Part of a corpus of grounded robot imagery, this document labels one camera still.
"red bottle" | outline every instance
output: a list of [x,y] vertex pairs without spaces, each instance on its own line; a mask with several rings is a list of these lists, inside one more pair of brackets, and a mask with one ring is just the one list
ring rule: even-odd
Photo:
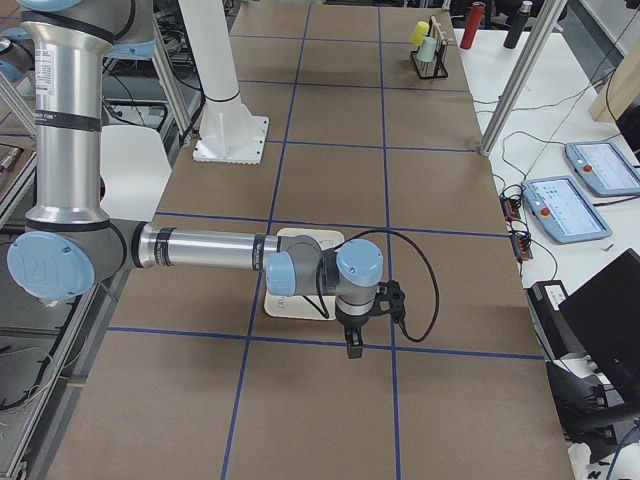
[[469,50],[473,44],[473,39],[476,36],[482,17],[484,16],[484,3],[473,2],[471,5],[471,13],[467,20],[467,27],[464,29],[464,35],[462,36],[462,42],[460,48]]

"computer monitor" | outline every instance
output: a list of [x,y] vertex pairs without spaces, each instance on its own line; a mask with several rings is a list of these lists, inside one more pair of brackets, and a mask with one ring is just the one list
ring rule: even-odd
[[640,400],[640,256],[625,251],[559,308],[622,398]]

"brown table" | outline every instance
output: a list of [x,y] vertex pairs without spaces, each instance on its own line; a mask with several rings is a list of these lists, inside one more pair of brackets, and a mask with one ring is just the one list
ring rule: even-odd
[[[440,282],[433,335],[373,319],[349,361],[335,322],[268,317],[262,276],[135,271],[48,478],[573,478],[457,47],[449,79],[412,70],[429,13],[244,4],[232,44],[245,103],[271,118],[263,161],[183,152],[156,222],[403,231]],[[415,335],[427,273],[374,240]]]

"black bottle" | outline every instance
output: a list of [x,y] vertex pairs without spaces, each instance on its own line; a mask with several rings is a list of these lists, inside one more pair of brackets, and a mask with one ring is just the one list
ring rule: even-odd
[[529,15],[531,13],[532,2],[525,0],[522,2],[522,6],[518,13],[516,13],[513,22],[511,23],[511,28],[509,28],[509,33],[507,33],[507,38],[504,39],[504,47],[505,48],[516,48],[518,44],[518,40],[520,40],[520,35],[524,30],[524,26],[527,24],[527,20],[529,20]]

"white desk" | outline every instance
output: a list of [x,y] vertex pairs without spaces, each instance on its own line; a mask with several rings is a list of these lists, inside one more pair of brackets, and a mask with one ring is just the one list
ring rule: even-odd
[[[462,30],[456,31],[458,41],[462,38]],[[511,75],[520,51],[525,44],[527,33],[523,34],[518,47],[514,50],[503,48],[502,43],[506,32],[478,31],[473,47],[461,50],[469,88],[475,100],[490,102],[498,99]],[[598,77],[606,72],[598,72]],[[559,33],[554,33],[540,56],[520,95],[517,107],[535,107],[553,104],[566,97],[574,95],[589,85],[589,79],[580,64],[573,56],[569,46]],[[522,174],[502,161],[502,140],[517,130],[523,130],[543,140],[549,140],[562,119],[571,110],[576,98],[567,100],[558,106],[539,110],[514,111],[509,117],[496,147],[491,153],[490,160],[494,173],[500,175],[507,185],[518,184],[522,181]],[[589,89],[580,98],[575,108],[553,137],[559,142],[576,142],[583,140],[601,140],[619,133],[614,124],[596,123],[591,120],[588,108],[596,98],[594,89]],[[478,112],[480,128],[484,131],[491,113],[481,113],[493,110],[494,105],[475,104]],[[632,163],[637,163],[633,152],[619,136],[613,141]],[[505,157],[511,163],[527,172],[545,147],[543,143],[517,134],[507,140]],[[548,145],[527,178],[542,178],[555,175],[575,175],[564,159],[561,145]],[[496,180],[498,191],[502,190],[502,182]],[[586,187],[583,191],[587,197],[595,202],[611,201],[616,198],[601,199],[592,196]],[[571,294],[585,281],[600,271],[627,248],[640,251],[640,200],[620,205],[599,208],[606,222],[613,230],[613,236],[597,241],[582,242],[570,245],[554,243],[542,230],[537,221],[527,217],[529,229],[534,240],[546,246],[558,260],[556,278],[562,280],[568,293]],[[543,249],[532,246],[534,259],[524,264],[522,283],[529,287],[540,280],[549,280],[553,274],[554,262]],[[640,472],[640,459],[633,455],[636,448],[628,447],[618,459],[614,478],[633,478]]]

